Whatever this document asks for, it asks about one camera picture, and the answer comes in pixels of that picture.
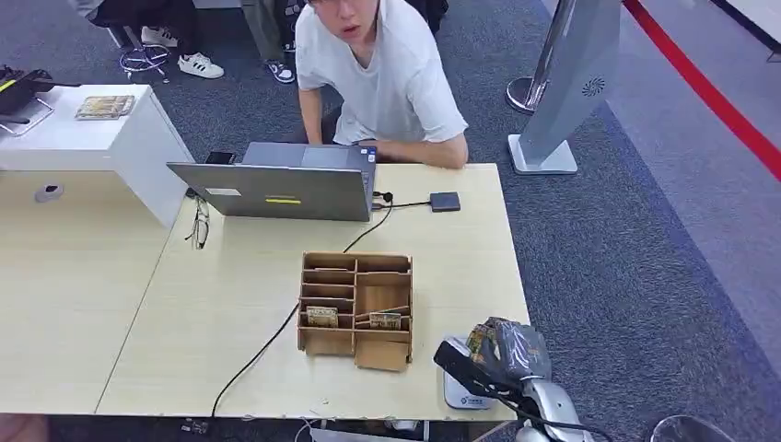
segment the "smartphone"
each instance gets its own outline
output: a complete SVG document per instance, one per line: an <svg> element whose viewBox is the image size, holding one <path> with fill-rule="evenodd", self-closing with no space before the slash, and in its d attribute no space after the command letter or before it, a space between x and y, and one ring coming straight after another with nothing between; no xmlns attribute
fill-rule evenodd
<svg viewBox="0 0 781 442"><path fill-rule="evenodd" d="M209 153L209 157L206 159L205 164L233 164L234 159L236 159L236 154L213 150Z"/></svg>

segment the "cardboard organizer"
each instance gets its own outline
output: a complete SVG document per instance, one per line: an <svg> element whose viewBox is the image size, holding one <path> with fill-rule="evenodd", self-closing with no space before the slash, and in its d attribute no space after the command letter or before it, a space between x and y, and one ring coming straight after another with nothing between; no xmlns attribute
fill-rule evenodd
<svg viewBox="0 0 781 442"><path fill-rule="evenodd" d="M403 371L412 362L412 285L408 256L304 253L298 349L353 355L363 368ZM315 310L329 310L330 317L316 318ZM386 319L393 321L380 323Z"/></svg>

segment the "eyeglasses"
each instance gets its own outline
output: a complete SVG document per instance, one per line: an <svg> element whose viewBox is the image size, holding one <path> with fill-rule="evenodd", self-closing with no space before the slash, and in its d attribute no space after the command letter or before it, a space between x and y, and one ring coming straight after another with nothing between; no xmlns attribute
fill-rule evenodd
<svg viewBox="0 0 781 442"><path fill-rule="evenodd" d="M185 238L191 241L196 250L201 250L209 238L209 204L200 196L195 197L195 218L192 221L192 231Z"/></svg>

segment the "laptop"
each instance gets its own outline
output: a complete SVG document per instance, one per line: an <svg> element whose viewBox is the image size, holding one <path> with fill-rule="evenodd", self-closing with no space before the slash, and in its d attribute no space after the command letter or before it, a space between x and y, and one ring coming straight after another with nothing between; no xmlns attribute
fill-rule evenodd
<svg viewBox="0 0 781 442"><path fill-rule="evenodd" d="M238 164L167 163L225 216L368 221L376 148L250 143Z"/></svg>

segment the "sneaker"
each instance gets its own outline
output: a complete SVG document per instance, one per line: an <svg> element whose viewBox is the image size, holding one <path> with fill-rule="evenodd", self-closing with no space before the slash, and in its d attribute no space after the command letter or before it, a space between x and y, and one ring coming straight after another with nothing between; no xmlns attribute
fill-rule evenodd
<svg viewBox="0 0 781 442"><path fill-rule="evenodd" d="M179 68L186 74L202 76L203 78L219 78L225 73L221 67L212 63L209 57L200 52L193 55L181 55Z"/></svg>
<svg viewBox="0 0 781 442"><path fill-rule="evenodd" d="M149 28L146 26L141 29L141 42L159 44L167 48L175 48L179 45L179 40L171 35L168 28Z"/></svg>
<svg viewBox="0 0 781 442"><path fill-rule="evenodd" d="M269 71L274 74L276 81L285 84L296 81L296 78L293 76L293 71L279 60L266 60L266 66L269 68Z"/></svg>

